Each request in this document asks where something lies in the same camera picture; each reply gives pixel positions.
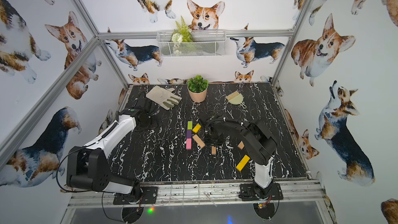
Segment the wooden block numbered twelve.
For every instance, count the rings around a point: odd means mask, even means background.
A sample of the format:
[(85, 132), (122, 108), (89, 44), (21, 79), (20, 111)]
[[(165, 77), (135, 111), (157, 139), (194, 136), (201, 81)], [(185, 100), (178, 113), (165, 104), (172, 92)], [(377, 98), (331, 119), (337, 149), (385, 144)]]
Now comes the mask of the wooden block numbered twelve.
[(217, 153), (217, 148), (215, 146), (212, 146), (211, 147), (211, 154), (212, 155), (216, 155), (216, 153)]

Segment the small yellow block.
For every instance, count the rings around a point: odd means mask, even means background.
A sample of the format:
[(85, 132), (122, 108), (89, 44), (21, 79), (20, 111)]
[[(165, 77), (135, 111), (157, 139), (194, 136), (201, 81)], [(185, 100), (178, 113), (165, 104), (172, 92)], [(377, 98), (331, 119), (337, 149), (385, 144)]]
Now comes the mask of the small yellow block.
[(193, 132), (194, 133), (198, 133), (200, 131), (200, 129), (202, 128), (202, 126), (200, 124), (197, 124), (194, 128), (193, 128)]

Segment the long wooden block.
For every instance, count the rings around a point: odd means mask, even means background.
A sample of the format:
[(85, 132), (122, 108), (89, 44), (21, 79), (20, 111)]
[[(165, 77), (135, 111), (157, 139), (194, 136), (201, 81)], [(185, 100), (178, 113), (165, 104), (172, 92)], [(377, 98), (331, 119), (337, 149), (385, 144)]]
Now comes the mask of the long wooden block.
[(205, 143), (202, 141), (202, 139), (197, 134), (195, 134), (192, 138), (199, 145), (199, 147), (201, 149), (203, 149), (205, 147)]

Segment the lime green block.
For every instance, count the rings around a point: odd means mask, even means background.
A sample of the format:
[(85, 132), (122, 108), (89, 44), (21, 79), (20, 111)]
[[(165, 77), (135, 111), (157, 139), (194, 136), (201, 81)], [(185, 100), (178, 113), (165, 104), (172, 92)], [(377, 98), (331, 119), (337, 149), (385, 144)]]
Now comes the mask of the lime green block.
[(192, 128), (193, 128), (193, 122), (192, 121), (188, 121), (187, 130), (192, 130)]

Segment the purple block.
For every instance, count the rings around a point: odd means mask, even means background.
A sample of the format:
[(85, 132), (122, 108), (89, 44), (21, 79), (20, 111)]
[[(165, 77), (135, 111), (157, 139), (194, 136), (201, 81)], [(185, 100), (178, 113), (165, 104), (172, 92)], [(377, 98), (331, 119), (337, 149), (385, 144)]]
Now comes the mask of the purple block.
[(192, 139), (192, 130), (187, 130), (186, 138), (187, 139)]

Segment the pink block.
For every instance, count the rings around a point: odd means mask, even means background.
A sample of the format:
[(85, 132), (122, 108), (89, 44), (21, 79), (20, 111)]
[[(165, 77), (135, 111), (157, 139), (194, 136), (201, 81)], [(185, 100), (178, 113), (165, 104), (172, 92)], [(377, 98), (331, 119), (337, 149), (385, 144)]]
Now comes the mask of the pink block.
[(186, 139), (186, 149), (189, 150), (192, 148), (192, 139), (188, 138)]

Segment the large yellow block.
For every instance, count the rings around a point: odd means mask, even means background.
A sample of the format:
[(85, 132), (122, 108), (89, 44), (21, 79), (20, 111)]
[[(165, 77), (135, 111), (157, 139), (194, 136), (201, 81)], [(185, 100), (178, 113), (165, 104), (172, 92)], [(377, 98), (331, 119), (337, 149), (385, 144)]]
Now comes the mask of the large yellow block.
[(241, 159), (241, 161), (238, 163), (236, 166), (236, 169), (238, 171), (242, 171), (242, 169), (245, 167), (245, 165), (250, 161), (250, 157), (247, 155), (244, 155), (244, 157)]

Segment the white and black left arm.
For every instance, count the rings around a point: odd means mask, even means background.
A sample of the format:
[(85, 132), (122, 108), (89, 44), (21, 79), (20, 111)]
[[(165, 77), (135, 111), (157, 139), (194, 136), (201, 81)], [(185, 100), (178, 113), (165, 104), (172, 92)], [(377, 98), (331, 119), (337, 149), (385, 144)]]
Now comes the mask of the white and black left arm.
[(116, 112), (115, 121), (96, 138), (68, 154), (66, 184), (74, 189), (142, 196), (137, 179), (129, 179), (111, 171), (108, 159), (113, 149), (135, 129), (149, 128), (152, 102), (142, 97), (132, 106)]

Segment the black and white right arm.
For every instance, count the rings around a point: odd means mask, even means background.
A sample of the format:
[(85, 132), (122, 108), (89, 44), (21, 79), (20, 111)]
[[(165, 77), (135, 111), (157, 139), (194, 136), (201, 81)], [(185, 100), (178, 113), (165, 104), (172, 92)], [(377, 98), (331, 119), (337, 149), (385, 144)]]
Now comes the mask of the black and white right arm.
[(270, 186), (278, 143), (264, 122), (258, 119), (239, 121), (219, 116), (200, 117), (199, 124), (205, 132), (205, 144), (221, 146), (226, 136), (242, 142), (245, 155), (255, 163), (255, 184), (261, 189)]

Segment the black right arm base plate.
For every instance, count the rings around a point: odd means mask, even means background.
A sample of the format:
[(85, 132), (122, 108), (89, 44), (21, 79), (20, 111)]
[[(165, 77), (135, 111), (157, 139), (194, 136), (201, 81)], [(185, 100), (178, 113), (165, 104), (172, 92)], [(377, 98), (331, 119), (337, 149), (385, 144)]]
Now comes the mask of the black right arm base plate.
[(238, 197), (242, 201), (266, 201), (283, 200), (283, 192), (280, 184), (271, 182), (266, 188), (261, 188), (256, 183), (240, 184)]

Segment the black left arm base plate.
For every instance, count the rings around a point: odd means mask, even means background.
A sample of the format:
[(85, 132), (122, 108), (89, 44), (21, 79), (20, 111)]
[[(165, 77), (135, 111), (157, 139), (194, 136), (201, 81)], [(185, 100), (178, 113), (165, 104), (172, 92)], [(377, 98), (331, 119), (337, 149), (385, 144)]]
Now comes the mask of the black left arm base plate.
[(114, 205), (155, 204), (157, 201), (158, 187), (146, 186), (133, 189), (130, 194), (116, 193)]

